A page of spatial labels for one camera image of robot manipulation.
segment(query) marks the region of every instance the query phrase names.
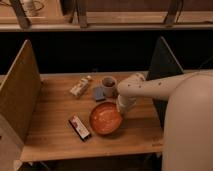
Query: wooden tabletop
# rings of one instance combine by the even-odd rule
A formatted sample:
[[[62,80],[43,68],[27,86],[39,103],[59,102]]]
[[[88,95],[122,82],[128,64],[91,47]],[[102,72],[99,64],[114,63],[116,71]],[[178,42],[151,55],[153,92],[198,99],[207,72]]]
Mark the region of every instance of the wooden tabletop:
[[[89,124],[91,110],[99,103],[92,97],[92,88],[108,75],[91,74],[93,81],[87,91],[75,99],[69,90],[82,74],[49,76],[43,80],[31,126],[21,154],[23,162],[103,157],[162,151],[162,129],[151,99],[140,98],[124,116],[120,128],[107,136],[97,135]],[[127,73],[110,73],[118,82]],[[77,114],[91,131],[92,138],[82,142],[68,124]]]

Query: orange bowl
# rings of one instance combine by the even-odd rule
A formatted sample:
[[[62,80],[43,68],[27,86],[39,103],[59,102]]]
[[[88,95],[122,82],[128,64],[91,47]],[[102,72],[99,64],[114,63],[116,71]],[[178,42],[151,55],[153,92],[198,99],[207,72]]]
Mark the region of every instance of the orange bowl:
[[[118,113],[116,104],[104,102],[96,106],[90,115],[90,125],[92,129],[101,135],[106,135],[117,130],[122,122],[122,117]]]

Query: white robot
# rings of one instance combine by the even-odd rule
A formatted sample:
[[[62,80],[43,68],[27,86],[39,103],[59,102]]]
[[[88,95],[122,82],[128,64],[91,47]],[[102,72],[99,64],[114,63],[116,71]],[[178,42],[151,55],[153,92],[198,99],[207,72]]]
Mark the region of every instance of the white robot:
[[[163,171],[213,171],[213,72],[145,81],[140,73],[118,84],[117,107],[125,113],[139,97],[168,100]]]

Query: cardboard divider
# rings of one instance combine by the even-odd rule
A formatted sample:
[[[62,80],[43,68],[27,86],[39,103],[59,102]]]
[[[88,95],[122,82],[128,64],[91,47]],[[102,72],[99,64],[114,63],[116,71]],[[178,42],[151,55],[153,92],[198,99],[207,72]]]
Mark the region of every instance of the cardboard divider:
[[[22,148],[41,87],[32,45],[26,40],[0,86],[0,126]]]

